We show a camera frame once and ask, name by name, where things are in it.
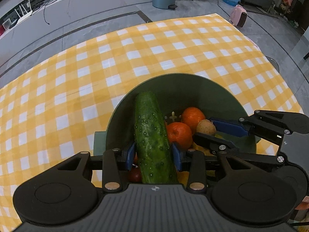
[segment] potato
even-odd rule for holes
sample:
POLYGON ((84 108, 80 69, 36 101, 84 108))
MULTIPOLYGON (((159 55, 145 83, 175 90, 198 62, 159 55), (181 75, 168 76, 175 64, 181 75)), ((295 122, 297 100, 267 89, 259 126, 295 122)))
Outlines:
POLYGON ((201 120, 198 123, 197 128, 196 128, 196 132, 204 133, 204 134, 207 134, 207 135, 210 135, 210 136, 215 136, 216 131, 217 131, 216 127, 208 119, 201 120))

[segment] green bowl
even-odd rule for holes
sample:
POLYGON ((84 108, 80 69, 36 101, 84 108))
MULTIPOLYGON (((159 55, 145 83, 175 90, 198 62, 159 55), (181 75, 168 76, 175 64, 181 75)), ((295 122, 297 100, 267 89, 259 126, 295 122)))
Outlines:
MULTIPOLYGON (((160 110, 167 118, 172 112, 179 115, 190 107, 200 109, 206 118, 216 117, 238 120, 248 116, 237 99, 219 84, 192 74, 172 73, 151 78, 131 90, 118 104, 109 121, 106 133, 106 150, 124 148, 134 140, 135 97, 144 91, 152 91, 157 96, 160 110)), ((218 132, 224 139, 232 141, 243 153, 256 153, 254 136, 234 137, 218 132)))

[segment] cucumber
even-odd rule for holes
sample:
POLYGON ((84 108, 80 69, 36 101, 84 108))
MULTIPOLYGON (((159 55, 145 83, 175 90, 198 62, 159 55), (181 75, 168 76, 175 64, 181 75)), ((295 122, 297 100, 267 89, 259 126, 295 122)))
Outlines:
POLYGON ((156 96, 150 91, 136 97, 134 136, 142 182, 178 183, 163 115, 156 96))

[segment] floor tile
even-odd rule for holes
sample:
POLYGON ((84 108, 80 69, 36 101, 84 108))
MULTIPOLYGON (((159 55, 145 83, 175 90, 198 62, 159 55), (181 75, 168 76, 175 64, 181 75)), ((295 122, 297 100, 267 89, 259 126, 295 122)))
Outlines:
POLYGON ((278 41, 296 63, 301 62, 303 57, 309 52, 309 42, 304 37, 299 39, 294 34, 273 34, 272 37, 278 41))
POLYGON ((94 37, 143 23, 145 22, 136 14, 102 22, 65 36, 63 38, 62 50, 94 37))
POLYGON ((279 73, 293 93, 296 93, 305 81, 304 75, 293 60, 270 35, 249 35, 265 56, 271 57, 279 65, 279 73))
POLYGON ((248 16, 260 24, 270 34, 293 34, 300 38, 300 35, 291 27, 291 25, 281 18, 273 18, 251 12, 248 12, 248 16))
POLYGON ((309 84, 307 81, 305 81, 295 93, 295 97, 304 113, 309 116, 309 84))
POLYGON ((0 75, 7 69, 7 62, 0 66, 0 75))
MULTIPOLYGON (((232 12, 232 9, 234 8, 231 5, 226 4, 222 0, 219 0, 220 7, 229 15, 232 12)), ((246 22, 242 28, 238 27, 238 30, 246 35, 263 35, 267 34, 265 30, 263 30, 260 26, 258 26, 252 19, 248 18, 246 19, 246 22)))
POLYGON ((73 31, 77 28, 83 27, 87 24, 96 22, 96 21, 100 21, 109 17, 114 17, 114 16, 118 16, 121 14, 125 14, 125 13, 129 13, 129 12, 134 12, 134 11, 138 11, 139 9, 135 6, 126 6, 126 7, 122 7, 122 8, 117 8, 117 9, 112 9, 112 10, 108 10, 108 11, 104 11, 86 18, 83 18, 81 20, 75 21, 73 23, 70 23, 66 26, 63 27, 63 32, 64 34, 70 31, 73 31))
POLYGON ((281 70, 280 62, 288 55, 270 35, 247 35, 247 37, 259 46, 265 56, 274 59, 279 64, 281 70))
POLYGON ((246 9, 246 11, 248 11, 248 12, 257 12, 257 13, 261 13, 261 11, 259 10, 259 9, 257 9, 256 7, 254 7, 254 6, 250 6, 250 5, 248 5, 248 4, 245 4, 244 6, 243 6, 245 9, 246 9))
POLYGON ((7 61, 7 69, 11 67, 13 64, 15 64, 17 61, 19 61, 21 58, 28 55, 30 52, 34 51, 35 49, 41 47, 42 45, 48 43, 49 41, 54 40, 55 38, 63 35, 63 28, 57 29, 44 37, 36 40, 32 44, 28 45, 26 48, 24 48, 22 51, 18 52, 16 55, 14 55, 12 58, 10 58, 7 61))
POLYGON ((217 13, 226 20, 229 16, 217 5, 217 0, 177 0, 175 10, 157 9, 152 3, 136 5, 152 21, 161 21, 171 18, 195 17, 217 13))
POLYGON ((309 60, 303 60, 303 64, 300 65, 302 72, 304 73, 307 80, 309 80, 309 60))
POLYGON ((0 88, 18 78, 20 75, 24 74, 27 70, 36 66, 40 62, 61 52, 61 43, 62 39, 59 39, 18 63, 0 78, 0 88))

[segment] yellow checkered tablecloth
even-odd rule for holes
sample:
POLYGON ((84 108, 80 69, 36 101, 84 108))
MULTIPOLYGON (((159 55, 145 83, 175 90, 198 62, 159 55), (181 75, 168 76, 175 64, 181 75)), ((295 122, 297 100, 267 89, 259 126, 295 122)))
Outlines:
MULTIPOLYGON (((20 220, 12 196, 22 182, 93 149, 132 88, 166 73, 192 73, 254 109, 302 112, 262 52, 217 14, 153 22, 111 32, 55 55, 0 90, 0 230, 20 220)), ((265 140, 258 153, 274 154, 265 140)), ((93 175, 100 185, 101 172, 93 175)))

